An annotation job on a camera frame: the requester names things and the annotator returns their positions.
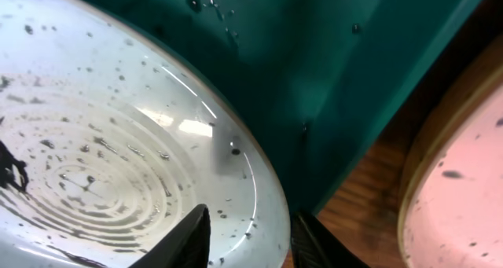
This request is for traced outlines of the light blue plate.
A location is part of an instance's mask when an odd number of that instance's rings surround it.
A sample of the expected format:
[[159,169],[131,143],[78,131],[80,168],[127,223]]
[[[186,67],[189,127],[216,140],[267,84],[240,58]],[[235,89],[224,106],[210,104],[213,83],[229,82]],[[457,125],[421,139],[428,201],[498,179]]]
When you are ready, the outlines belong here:
[[288,206],[248,128],[178,58],[80,0],[1,0],[1,264],[145,267],[208,209],[204,267],[288,254]]

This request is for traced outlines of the yellow plate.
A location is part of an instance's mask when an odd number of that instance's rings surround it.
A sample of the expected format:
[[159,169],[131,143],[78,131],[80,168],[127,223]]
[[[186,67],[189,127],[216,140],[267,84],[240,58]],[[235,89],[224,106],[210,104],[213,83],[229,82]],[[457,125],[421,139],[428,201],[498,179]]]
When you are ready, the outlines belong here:
[[469,116],[502,85],[502,37],[499,35],[461,73],[425,120],[406,157],[398,192],[398,239],[402,239],[413,196],[429,166]]

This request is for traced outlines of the white plate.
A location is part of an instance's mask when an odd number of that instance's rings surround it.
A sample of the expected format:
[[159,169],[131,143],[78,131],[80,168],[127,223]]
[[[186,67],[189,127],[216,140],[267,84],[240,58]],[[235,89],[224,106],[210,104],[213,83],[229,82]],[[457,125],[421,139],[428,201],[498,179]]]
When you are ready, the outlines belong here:
[[502,91],[441,145],[414,190],[401,236],[412,268],[502,268]]

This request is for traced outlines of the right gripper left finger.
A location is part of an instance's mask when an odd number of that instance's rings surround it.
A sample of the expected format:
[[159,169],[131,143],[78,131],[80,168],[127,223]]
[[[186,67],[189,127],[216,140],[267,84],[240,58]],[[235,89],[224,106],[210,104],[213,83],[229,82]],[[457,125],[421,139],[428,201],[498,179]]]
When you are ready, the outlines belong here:
[[209,210],[198,204],[130,268],[207,268],[210,238]]

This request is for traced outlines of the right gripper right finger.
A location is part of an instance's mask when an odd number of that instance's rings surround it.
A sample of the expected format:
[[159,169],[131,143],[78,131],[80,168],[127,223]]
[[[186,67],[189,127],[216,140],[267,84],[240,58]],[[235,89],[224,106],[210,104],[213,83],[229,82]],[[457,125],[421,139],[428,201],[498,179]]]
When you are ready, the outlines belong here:
[[291,250],[295,268],[369,268],[305,211],[292,216]]

